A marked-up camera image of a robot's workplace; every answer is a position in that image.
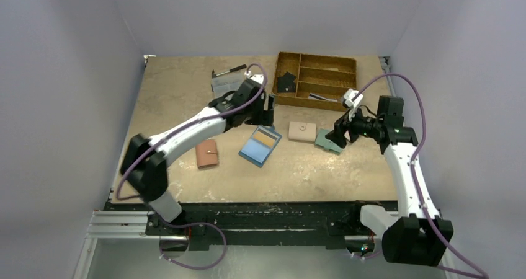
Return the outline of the blue leather card holder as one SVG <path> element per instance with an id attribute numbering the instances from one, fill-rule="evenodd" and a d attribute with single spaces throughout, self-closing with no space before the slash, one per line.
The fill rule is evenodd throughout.
<path id="1" fill-rule="evenodd" d="M 278 138 L 278 140 L 276 141 L 276 144 L 274 145 L 273 148 L 269 148 L 269 147 L 267 147 L 267 146 L 265 146 L 265 145 L 261 144 L 260 142 L 258 142 L 258 141 L 253 139 L 253 135 L 254 135 L 255 131 L 258 130 L 259 128 L 262 128 L 263 130 L 266 130 L 269 133 L 272 133 L 273 135 L 275 135 Z M 262 167 L 265 164 L 266 160 L 269 158 L 269 156 L 272 154 L 274 149 L 277 147 L 277 145 L 278 145 L 279 141 L 281 140 L 281 138 L 282 138 L 282 135 L 277 133 L 273 126 L 271 126 L 271 127 L 258 126 L 254 130 L 252 135 L 249 137 L 249 139 L 247 140 L 245 145 L 240 149 L 238 154 L 242 158 L 245 158 L 249 162 L 251 162 L 254 165 L 256 165 L 257 167 Z"/>

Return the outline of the black VIP credit card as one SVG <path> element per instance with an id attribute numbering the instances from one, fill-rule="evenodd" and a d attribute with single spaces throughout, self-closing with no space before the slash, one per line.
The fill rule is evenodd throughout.
<path id="1" fill-rule="evenodd" d="M 276 92 L 278 92 L 278 93 L 287 93 L 287 92 L 289 92 L 291 84 L 294 84 L 294 82 L 290 81 L 287 78 L 279 77 L 277 79 Z"/>

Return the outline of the grey striped card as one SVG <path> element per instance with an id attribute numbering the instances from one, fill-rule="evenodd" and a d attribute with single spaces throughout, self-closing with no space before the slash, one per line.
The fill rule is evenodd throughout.
<path id="1" fill-rule="evenodd" d="M 330 98 L 327 98 L 327 97 L 323 97 L 321 95 L 317 95 L 317 94 L 313 94 L 313 93 L 310 93 L 308 95 L 308 98 L 309 99 L 312 99 L 312 100 L 322 100 L 322 101 L 328 101 L 328 102 L 338 102 L 337 99 L 330 99 Z"/>

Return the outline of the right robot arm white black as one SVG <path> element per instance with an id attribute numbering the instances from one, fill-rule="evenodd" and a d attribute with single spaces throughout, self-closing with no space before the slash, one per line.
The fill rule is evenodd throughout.
<path id="1" fill-rule="evenodd" d="M 404 125 L 404 101 L 383 95 L 377 114 L 369 117 L 362 113 L 362 100 L 363 95 L 356 90 L 345 93 L 342 103 L 347 111 L 335 121 L 326 139 L 341 148 L 361 136 L 379 145 L 396 185 L 398 217 L 391 216 L 382 205 L 366 204 L 351 217 L 378 236 L 387 262 L 436 267 L 445 253 L 444 243 L 453 236 L 453 226 L 440 217 L 424 181 L 418 179 L 419 143 L 414 129 Z"/>

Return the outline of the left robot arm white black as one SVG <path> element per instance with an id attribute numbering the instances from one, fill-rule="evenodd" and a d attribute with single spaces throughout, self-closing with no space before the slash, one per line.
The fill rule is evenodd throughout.
<path id="1" fill-rule="evenodd" d="M 168 167 L 209 138 L 246 124 L 269 126 L 273 111 L 264 110 L 265 77 L 245 79 L 236 91 L 218 97 L 191 119 L 149 138 L 137 134 L 129 141 L 120 173 L 163 220 L 174 221 L 183 209 L 168 190 Z"/>

